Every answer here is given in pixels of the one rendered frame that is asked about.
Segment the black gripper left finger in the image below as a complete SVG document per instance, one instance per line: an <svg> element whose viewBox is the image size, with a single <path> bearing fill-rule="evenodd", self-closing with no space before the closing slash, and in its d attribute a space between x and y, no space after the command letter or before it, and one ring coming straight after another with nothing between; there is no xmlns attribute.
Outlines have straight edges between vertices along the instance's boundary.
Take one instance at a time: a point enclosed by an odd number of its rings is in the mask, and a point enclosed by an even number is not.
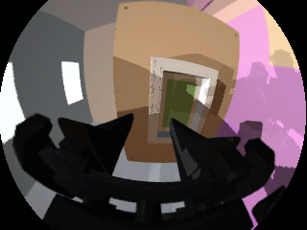
<svg viewBox="0 0 307 230"><path fill-rule="evenodd" d="M66 118L58 118L58 123L65 137L91 147L93 156L100 162L104 173L112 175L124 142L127 141L133 119L134 114L123 115L99 126L90 126L88 123L74 122Z"/></svg>

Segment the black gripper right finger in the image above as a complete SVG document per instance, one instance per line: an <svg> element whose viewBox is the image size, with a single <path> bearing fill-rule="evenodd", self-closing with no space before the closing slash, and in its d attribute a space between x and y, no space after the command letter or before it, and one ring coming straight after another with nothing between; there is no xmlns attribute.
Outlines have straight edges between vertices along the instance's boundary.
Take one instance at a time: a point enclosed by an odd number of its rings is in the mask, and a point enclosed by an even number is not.
<svg viewBox="0 0 307 230"><path fill-rule="evenodd" d="M180 180L193 180L192 175L216 150L239 146L242 137L206 138L176 118L170 118L170 138L176 154Z"/></svg>

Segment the brown flat board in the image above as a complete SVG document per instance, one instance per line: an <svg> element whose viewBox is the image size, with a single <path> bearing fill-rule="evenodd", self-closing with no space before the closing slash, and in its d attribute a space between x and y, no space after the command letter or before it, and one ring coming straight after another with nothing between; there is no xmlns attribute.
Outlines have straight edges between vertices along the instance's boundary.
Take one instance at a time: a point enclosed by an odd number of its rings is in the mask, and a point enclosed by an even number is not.
<svg viewBox="0 0 307 230"><path fill-rule="evenodd" d="M115 22L116 118L134 114L124 152L128 161L177 162L173 143L147 143L151 58L175 58L219 70L210 111L200 135L214 138L233 97L241 37L216 16L169 3L122 4Z"/></svg>

